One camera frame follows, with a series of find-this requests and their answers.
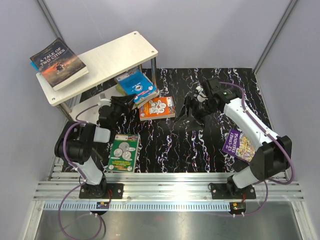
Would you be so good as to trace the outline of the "green 65-storey treehouse book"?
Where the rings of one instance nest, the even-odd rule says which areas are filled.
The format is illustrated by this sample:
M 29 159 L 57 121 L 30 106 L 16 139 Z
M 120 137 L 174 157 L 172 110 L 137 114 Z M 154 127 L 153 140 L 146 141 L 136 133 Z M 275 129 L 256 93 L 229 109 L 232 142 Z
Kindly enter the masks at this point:
M 115 89 L 124 96 L 128 95 L 119 84 L 115 86 Z M 148 96 L 142 97 L 137 103 L 134 104 L 134 108 L 141 108 L 145 103 L 147 103 L 149 100 L 153 98 L 156 98 L 159 94 L 160 91 L 157 89 L 156 91 L 150 93 Z

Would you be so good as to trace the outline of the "light blue paperback book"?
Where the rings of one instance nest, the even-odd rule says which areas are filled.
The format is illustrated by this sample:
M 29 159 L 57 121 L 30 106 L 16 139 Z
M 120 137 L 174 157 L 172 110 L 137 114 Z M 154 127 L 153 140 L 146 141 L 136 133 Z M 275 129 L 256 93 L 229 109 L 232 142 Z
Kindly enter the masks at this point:
M 136 94 L 134 103 L 139 104 L 156 92 L 155 85 L 138 68 L 132 68 L 115 78 L 127 95 Z

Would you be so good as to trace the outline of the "orange paperback book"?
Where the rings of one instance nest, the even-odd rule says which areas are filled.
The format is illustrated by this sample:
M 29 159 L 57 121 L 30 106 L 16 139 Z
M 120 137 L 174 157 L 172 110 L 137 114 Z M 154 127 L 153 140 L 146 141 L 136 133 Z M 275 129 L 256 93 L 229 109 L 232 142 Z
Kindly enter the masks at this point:
M 175 118 L 175 102 L 172 96 L 156 97 L 139 109 L 140 121 Z

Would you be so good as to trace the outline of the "dark green paperback book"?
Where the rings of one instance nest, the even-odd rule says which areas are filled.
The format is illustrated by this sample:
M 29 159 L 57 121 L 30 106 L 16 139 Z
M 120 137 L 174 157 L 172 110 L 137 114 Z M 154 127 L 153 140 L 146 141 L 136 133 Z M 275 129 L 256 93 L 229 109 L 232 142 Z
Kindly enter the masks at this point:
M 107 170 L 113 173 L 133 173 L 139 143 L 139 134 L 116 134 L 110 149 Z

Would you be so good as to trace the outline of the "purple 52-storey treehouse book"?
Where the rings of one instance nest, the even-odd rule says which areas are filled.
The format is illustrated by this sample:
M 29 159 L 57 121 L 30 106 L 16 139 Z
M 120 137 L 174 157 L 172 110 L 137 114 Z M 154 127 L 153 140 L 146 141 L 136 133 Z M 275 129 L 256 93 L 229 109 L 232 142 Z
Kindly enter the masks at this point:
M 226 138 L 222 151 L 246 163 L 250 163 L 255 155 L 255 149 L 244 133 L 231 129 Z

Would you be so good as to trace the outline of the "dark tale of two cities book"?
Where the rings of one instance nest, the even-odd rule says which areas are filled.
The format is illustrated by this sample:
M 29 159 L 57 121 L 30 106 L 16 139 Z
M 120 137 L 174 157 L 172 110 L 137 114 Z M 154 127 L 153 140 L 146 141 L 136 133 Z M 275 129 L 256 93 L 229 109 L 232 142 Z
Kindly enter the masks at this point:
M 54 91 L 89 73 L 87 65 L 59 37 L 30 60 Z

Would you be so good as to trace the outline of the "blue 91-storey treehouse book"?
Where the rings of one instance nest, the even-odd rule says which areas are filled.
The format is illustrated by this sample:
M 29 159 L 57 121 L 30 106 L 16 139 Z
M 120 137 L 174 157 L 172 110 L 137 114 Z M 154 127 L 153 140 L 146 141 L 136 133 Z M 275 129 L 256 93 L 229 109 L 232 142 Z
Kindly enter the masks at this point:
M 37 71 L 40 72 L 39 68 L 36 66 L 36 64 L 34 62 L 30 62 L 30 65 Z

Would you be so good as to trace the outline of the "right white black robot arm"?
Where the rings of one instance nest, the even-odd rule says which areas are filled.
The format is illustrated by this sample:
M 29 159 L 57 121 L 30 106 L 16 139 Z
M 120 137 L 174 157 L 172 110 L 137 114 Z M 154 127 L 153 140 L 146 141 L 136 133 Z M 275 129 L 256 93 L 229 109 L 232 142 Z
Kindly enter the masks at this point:
M 246 104 L 244 90 L 234 83 L 223 82 L 216 77 L 205 80 L 185 97 L 175 121 L 193 117 L 194 122 L 204 128 L 206 116 L 218 111 L 242 130 L 254 148 L 249 165 L 229 176 L 219 189 L 221 193 L 233 199 L 240 198 L 254 184 L 272 180 L 273 176 L 287 169 L 292 174 L 286 184 L 294 180 L 292 140 L 287 135 L 279 136 L 267 127 Z

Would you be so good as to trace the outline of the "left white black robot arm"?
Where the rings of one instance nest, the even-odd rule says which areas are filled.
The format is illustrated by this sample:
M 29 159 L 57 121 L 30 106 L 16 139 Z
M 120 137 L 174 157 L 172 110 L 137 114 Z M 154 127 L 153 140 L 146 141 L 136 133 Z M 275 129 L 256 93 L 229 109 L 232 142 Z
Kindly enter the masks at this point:
M 76 170 L 83 178 L 80 193 L 90 199 L 112 197 L 112 187 L 92 159 L 94 143 L 113 143 L 121 116 L 129 114 L 134 107 L 137 94 L 111 96 L 100 94 L 100 101 L 78 113 L 75 121 L 69 120 L 55 146 L 54 154 Z M 98 120 L 92 123 L 79 119 L 80 115 L 98 107 Z

